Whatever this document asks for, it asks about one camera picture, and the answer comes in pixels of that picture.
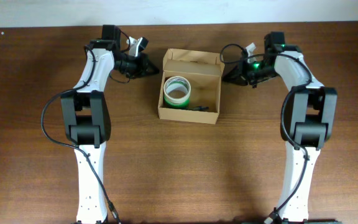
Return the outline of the cardboard box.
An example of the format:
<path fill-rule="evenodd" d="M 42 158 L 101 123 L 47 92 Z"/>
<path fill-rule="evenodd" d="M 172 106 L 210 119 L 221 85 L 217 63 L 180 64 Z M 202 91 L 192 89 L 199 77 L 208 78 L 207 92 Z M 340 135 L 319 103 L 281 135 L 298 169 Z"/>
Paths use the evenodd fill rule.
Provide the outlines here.
<path fill-rule="evenodd" d="M 218 53 L 168 49 L 158 101 L 160 119 L 216 124 L 224 65 Z M 208 111 L 190 111 L 208 106 Z"/>

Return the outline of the black white marker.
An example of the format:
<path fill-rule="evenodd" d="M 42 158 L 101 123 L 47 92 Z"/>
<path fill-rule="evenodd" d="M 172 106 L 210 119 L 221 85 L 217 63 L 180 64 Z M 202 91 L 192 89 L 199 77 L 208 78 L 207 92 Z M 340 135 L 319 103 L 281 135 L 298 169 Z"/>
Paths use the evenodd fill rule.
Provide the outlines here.
<path fill-rule="evenodd" d="M 190 111 L 208 111 L 209 107 L 208 106 L 196 106 L 193 108 L 189 108 L 188 110 L 190 110 Z"/>

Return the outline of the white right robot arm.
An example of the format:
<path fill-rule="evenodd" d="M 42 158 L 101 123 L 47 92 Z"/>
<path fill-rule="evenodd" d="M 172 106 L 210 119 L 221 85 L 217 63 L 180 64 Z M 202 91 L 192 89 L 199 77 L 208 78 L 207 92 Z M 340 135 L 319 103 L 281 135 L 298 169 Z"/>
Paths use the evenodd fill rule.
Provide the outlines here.
<path fill-rule="evenodd" d="M 264 37 L 264 52 L 255 45 L 241 48 L 241 57 L 222 80 L 257 87 L 280 77 L 288 89 L 280 111 L 280 134 L 286 162 L 282 192 L 264 223 L 310 223 L 308 199 L 316 161 L 332 135 L 337 91 L 312 74 L 299 46 L 285 42 L 283 32 Z"/>

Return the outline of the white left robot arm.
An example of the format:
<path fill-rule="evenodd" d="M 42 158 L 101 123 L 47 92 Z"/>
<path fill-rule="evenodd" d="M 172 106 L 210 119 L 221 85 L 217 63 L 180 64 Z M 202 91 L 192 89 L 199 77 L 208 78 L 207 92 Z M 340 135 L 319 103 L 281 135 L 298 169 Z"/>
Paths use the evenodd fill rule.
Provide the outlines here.
<path fill-rule="evenodd" d="M 104 153 L 111 137 L 104 89 L 111 72 L 130 80 L 159 72 L 144 53 L 148 39 L 128 37 L 122 50 L 122 34 L 118 26 L 103 26 L 101 37 L 85 46 L 86 64 L 78 83 L 60 97 L 65 134 L 78 166 L 77 223 L 106 223 L 108 210 L 114 208 L 103 182 Z"/>

